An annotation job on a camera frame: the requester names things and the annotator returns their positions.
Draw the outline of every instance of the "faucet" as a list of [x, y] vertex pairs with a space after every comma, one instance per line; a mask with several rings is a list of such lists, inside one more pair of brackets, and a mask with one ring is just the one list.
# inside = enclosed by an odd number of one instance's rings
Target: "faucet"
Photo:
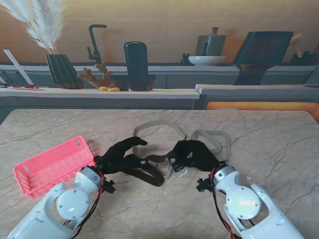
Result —
[[90, 60], [95, 60], [97, 64], [101, 64], [102, 60], [101, 60], [101, 55], [100, 52], [98, 51], [98, 47], [96, 46], [96, 42], [95, 42], [95, 38], [93, 35], [93, 28], [94, 27], [101, 27], [101, 28], [106, 28], [106, 25], [103, 24], [93, 24], [89, 26], [89, 32], [90, 32], [90, 36], [91, 36], [91, 40], [92, 40], [92, 44], [93, 44], [93, 48], [94, 48], [94, 55], [92, 55], [91, 49], [88, 46], [88, 52], [89, 52], [89, 59]]

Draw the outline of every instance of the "marble table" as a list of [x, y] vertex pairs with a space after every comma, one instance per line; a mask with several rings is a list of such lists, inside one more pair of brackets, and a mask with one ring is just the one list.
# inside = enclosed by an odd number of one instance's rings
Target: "marble table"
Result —
[[[318, 238], [319, 126], [306, 112], [15, 110], [0, 126], [0, 239], [40, 200], [21, 194], [14, 165], [78, 135], [95, 144], [95, 153], [103, 153], [130, 137], [136, 126], [156, 119], [176, 122], [188, 137], [196, 129], [227, 131], [229, 163], [241, 172], [241, 183], [262, 184], [305, 238]], [[154, 126], [139, 135], [149, 142], [138, 148], [141, 157], [167, 153], [179, 140], [167, 126]], [[225, 154], [217, 157], [222, 160]], [[212, 196], [196, 190], [197, 180], [206, 177], [205, 172], [189, 169], [182, 178], [171, 176], [154, 187], [122, 173], [109, 175], [116, 191], [102, 195], [79, 238], [230, 238]], [[222, 208], [225, 196], [217, 193], [217, 200]]]

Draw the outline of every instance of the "pink plastic basket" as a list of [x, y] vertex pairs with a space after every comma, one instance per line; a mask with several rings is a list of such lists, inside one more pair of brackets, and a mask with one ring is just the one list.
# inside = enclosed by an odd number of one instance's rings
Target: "pink plastic basket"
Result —
[[93, 155], [78, 136], [16, 165], [13, 171], [22, 193], [34, 199], [70, 180], [86, 165], [94, 165]]

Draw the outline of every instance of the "clear plastic strap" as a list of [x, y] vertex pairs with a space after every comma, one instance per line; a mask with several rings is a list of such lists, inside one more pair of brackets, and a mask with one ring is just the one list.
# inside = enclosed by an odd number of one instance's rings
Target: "clear plastic strap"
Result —
[[198, 136], [203, 136], [207, 141], [209, 141], [216, 148], [216, 149], [211, 150], [211, 152], [214, 155], [218, 155], [221, 152], [221, 146], [220, 146], [220, 143], [216, 139], [214, 139], [213, 136], [215, 136], [215, 135], [224, 137], [224, 139], [226, 141], [226, 146], [225, 146], [226, 159], [225, 159], [225, 162], [227, 162], [229, 160], [229, 157], [230, 157], [230, 136], [225, 131], [223, 131], [223, 130], [201, 130], [201, 129], [199, 129], [199, 130], [196, 130], [194, 132], [194, 134], [192, 135], [191, 139], [198, 140]]

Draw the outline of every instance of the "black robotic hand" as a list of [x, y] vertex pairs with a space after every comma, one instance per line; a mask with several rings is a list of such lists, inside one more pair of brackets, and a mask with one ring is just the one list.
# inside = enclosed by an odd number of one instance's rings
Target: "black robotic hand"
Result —
[[147, 142], [140, 137], [134, 136], [114, 144], [103, 156], [94, 157], [97, 168], [103, 174], [111, 174], [125, 169], [140, 167], [145, 164], [143, 159], [134, 154], [124, 157], [126, 151], [137, 145], [147, 145]]
[[195, 167], [201, 171], [211, 171], [220, 162], [207, 146], [198, 140], [181, 140], [167, 154], [167, 158], [175, 158], [176, 163], [185, 167]]

